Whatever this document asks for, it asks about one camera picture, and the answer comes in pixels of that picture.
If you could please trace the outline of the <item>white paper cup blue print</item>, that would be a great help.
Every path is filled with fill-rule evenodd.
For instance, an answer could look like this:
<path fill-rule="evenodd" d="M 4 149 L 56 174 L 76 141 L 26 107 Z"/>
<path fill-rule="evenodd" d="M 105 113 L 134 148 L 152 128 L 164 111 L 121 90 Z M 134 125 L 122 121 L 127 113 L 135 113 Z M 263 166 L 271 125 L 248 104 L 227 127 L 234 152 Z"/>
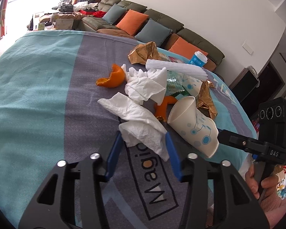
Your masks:
<path fill-rule="evenodd" d="M 207 158 L 213 157 L 217 151 L 219 131 L 215 122 L 196 108 L 195 97 L 178 100 L 169 113 L 167 123 Z"/>

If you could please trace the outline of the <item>white tissue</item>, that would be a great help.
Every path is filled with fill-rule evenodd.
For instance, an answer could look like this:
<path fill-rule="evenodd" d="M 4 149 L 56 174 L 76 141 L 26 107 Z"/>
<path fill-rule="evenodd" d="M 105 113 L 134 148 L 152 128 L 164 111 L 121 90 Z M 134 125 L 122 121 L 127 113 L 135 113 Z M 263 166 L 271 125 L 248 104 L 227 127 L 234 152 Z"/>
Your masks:
<path fill-rule="evenodd" d="M 149 99 L 153 100 L 157 105 L 161 105 L 167 86 L 167 69 L 150 69 L 143 71 L 136 70 L 134 67 L 126 70 L 126 64 L 121 66 L 125 73 L 126 85 L 125 93 L 134 102 L 143 105 Z"/>
<path fill-rule="evenodd" d="M 124 120 L 119 125 L 119 131 L 127 147 L 142 143 L 162 160 L 169 159 L 165 144 L 167 130 L 148 109 L 122 93 L 116 93 L 110 99 L 101 98 L 97 102 Z"/>

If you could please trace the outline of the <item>curved orange peel strip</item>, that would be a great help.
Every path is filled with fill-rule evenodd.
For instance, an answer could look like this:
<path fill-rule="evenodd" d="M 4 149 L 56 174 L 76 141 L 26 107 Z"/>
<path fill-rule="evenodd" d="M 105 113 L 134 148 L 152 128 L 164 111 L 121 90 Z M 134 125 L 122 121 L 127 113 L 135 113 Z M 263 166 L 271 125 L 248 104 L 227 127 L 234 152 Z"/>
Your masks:
<path fill-rule="evenodd" d="M 166 111 L 167 111 L 167 107 L 168 105 L 171 104 L 175 104 L 178 100 L 173 97 L 173 96 L 165 96 L 163 98 L 163 102 L 161 103 L 161 105 L 154 105 L 154 109 L 155 109 L 155 117 L 159 120 L 159 121 L 164 121 L 167 122 L 167 115 L 166 115 Z"/>

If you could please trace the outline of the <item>torn gold foil wrapper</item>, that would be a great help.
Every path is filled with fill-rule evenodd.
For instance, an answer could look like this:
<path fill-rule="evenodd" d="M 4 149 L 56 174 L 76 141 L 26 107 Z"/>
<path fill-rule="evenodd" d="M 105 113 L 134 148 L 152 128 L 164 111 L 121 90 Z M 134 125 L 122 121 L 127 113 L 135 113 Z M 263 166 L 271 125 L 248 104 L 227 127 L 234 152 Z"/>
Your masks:
<path fill-rule="evenodd" d="M 214 105 L 210 94 L 210 89 L 215 88 L 213 83 L 209 80 L 203 81 L 196 100 L 197 109 L 208 118 L 216 118 L 218 111 Z"/>

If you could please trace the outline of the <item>green snack wrapper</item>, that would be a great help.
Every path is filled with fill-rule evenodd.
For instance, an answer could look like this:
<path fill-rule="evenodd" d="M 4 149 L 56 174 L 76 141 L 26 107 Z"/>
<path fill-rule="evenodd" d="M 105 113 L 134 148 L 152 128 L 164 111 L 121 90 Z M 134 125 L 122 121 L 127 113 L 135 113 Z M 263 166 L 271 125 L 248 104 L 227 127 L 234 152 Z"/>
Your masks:
<path fill-rule="evenodd" d="M 165 96 L 176 97 L 178 95 L 188 96 L 189 93 L 183 87 L 182 75 L 175 71 L 167 71 Z"/>

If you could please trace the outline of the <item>teal and grey tablecloth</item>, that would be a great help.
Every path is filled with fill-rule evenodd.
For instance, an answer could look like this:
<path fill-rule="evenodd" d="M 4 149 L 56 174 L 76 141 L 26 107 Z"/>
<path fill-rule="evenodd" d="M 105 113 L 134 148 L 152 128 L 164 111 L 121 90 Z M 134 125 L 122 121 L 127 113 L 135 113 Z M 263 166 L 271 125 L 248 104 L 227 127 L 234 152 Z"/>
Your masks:
<path fill-rule="evenodd" d="M 98 100 L 125 93 L 126 79 L 116 88 L 96 85 L 109 77 L 112 64 L 132 65 L 133 39 L 82 31 L 33 31 L 0 57 L 0 228 L 18 228 L 28 204 L 53 168 L 66 171 L 111 146 L 124 122 Z M 213 121 L 250 138 L 255 129 L 226 84 L 205 70 L 218 111 Z M 159 121 L 174 145 L 208 161 L 228 160 L 239 169 L 247 154 L 219 143 L 213 157 L 185 141 Z M 101 185 L 110 228 L 178 228 L 187 184 L 175 177 L 167 161 L 142 143 L 122 148 L 113 177 Z"/>

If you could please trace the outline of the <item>blue coffee cup white lid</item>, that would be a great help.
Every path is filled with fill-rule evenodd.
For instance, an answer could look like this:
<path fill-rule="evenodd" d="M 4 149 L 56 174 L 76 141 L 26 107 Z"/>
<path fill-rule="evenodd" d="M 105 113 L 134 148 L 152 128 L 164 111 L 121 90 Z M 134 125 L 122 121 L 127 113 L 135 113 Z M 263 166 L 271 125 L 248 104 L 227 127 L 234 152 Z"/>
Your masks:
<path fill-rule="evenodd" d="M 193 57 L 190 59 L 189 64 L 203 67 L 207 62 L 207 56 L 205 56 L 201 51 L 196 51 Z"/>

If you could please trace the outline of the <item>crumpled gold wrapper far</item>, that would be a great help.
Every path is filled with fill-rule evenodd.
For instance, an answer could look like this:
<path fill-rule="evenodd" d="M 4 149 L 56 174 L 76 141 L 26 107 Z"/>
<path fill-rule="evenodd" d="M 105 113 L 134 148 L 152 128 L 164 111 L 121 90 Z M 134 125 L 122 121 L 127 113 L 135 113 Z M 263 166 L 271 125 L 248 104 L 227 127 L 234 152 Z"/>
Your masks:
<path fill-rule="evenodd" d="M 154 41 L 146 44 L 139 44 L 133 48 L 128 54 L 130 63 L 146 65 L 148 59 L 161 60 L 160 54 L 157 50 L 157 45 Z"/>

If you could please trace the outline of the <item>orange cushion near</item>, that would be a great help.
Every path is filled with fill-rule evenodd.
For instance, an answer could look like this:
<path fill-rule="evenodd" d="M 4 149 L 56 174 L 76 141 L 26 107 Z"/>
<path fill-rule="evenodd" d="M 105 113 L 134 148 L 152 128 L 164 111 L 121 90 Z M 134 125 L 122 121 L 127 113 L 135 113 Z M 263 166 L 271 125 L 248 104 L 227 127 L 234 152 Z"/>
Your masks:
<path fill-rule="evenodd" d="M 176 53 L 187 59 L 191 59 L 195 52 L 200 51 L 204 56 L 208 56 L 208 53 L 203 51 L 202 49 L 188 43 L 183 38 L 179 37 L 176 42 L 171 46 L 168 50 L 170 52 Z"/>

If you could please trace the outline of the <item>orange cushion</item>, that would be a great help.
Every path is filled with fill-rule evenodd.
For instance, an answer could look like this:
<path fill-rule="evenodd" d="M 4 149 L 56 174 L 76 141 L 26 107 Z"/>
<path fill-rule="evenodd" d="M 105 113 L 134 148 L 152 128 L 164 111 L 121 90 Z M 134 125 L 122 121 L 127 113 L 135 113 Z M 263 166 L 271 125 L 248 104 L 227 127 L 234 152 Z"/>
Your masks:
<path fill-rule="evenodd" d="M 176 53 L 187 59 L 191 59 L 195 52 L 200 51 L 204 56 L 208 56 L 208 53 L 203 51 L 202 49 L 188 43 L 183 38 L 179 37 L 176 42 L 171 46 L 168 50 L 170 52 Z"/>
<path fill-rule="evenodd" d="M 130 9 L 116 27 L 134 36 L 147 19 L 148 15 Z"/>

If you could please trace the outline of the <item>grey-blue cushion near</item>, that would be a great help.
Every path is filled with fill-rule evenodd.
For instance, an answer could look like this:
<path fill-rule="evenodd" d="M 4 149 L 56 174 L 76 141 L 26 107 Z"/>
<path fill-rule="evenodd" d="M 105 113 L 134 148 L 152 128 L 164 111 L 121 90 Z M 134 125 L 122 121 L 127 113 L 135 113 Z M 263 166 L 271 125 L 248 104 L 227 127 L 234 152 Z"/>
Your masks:
<path fill-rule="evenodd" d="M 143 43 L 154 41 L 157 47 L 160 47 L 171 33 L 172 30 L 170 28 L 157 23 L 153 19 L 149 19 L 142 30 L 135 35 L 135 38 Z"/>

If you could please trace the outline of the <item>grey-blue cushion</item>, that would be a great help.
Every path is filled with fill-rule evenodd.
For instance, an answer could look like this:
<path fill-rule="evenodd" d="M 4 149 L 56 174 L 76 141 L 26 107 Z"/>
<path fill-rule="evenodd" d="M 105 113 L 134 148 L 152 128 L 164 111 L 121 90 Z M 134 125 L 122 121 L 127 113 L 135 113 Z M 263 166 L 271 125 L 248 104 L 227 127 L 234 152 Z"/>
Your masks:
<path fill-rule="evenodd" d="M 154 41 L 157 47 L 160 47 L 171 33 L 172 30 L 170 28 L 157 23 L 153 19 L 149 19 L 142 30 L 135 35 L 135 38 L 143 43 Z"/>
<path fill-rule="evenodd" d="M 117 19 L 119 19 L 126 11 L 126 8 L 114 4 L 102 17 L 102 19 L 110 25 L 113 25 L 117 21 Z"/>

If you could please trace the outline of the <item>green sectional sofa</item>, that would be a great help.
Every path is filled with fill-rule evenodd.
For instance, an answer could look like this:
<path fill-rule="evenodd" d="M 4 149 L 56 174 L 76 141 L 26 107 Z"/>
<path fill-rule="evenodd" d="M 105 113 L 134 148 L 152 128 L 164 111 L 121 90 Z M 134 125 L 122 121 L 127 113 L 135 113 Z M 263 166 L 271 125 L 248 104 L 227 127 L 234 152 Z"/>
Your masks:
<path fill-rule="evenodd" d="M 207 57 L 204 68 L 214 71 L 224 59 L 224 53 L 174 18 L 127 0 L 101 0 L 92 15 L 82 11 L 78 21 L 81 31 L 97 32 L 135 39 L 142 43 L 155 42 L 161 49 L 190 60 L 200 51 Z"/>

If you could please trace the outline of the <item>orange cushion far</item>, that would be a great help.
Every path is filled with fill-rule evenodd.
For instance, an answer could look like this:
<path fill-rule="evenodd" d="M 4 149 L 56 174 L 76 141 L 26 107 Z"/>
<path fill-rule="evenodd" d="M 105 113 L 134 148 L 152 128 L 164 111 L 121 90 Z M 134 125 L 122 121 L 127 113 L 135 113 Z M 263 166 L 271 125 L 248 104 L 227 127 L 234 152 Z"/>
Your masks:
<path fill-rule="evenodd" d="M 116 27 L 134 36 L 147 19 L 148 15 L 130 9 Z"/>

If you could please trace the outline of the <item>grey-blue cushion far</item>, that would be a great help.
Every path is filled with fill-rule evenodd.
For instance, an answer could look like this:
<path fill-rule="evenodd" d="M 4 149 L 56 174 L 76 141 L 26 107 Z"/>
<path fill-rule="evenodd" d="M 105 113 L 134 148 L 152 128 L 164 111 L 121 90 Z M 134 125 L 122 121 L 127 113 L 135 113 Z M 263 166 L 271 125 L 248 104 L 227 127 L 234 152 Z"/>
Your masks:
<path fill-rule="evenodd" d="M 119 19 L 126 11 L 126 8 L 114 4 L 102 17 L 102 19 L 110 25 L 113 25 L 117 21 L 117 19 Z"/>

